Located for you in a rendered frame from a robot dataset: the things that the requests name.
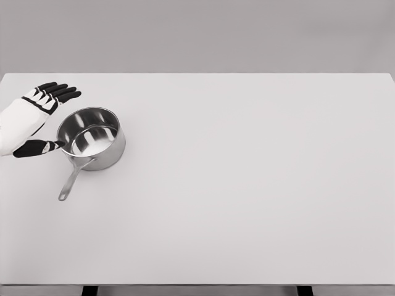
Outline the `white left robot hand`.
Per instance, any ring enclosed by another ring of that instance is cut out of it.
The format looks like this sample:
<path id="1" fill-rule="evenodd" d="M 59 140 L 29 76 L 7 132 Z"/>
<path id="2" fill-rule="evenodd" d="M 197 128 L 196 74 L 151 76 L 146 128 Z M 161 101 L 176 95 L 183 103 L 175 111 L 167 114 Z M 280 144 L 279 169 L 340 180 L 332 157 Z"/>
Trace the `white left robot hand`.
<path id="1" fill-rule="evenodd" d="M 0 157 L 34 157 L 60 149 L 65 142 L 33 139 L 48 118 L 81 91 L 55 81 L 41 84 L 0 112 Z"/>

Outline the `steel saucepan with long handle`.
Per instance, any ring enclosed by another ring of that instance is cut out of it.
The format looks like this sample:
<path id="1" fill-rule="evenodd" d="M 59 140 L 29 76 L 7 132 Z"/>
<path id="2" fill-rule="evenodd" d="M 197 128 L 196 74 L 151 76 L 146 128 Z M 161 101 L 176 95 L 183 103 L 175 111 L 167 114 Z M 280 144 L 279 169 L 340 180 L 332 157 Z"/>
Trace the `steel saucepan with long handle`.
<path id="1" fill-rule="evenodd" d="M 105 170 L 122 157 L 126 139 L 118 117 L 102 107 L 88 107 L 70 114 L 60 124 L 57 139 L 64 143 L 61 148 L 73 166 L 59 196 L 65 201 L 81 170 Z"/>

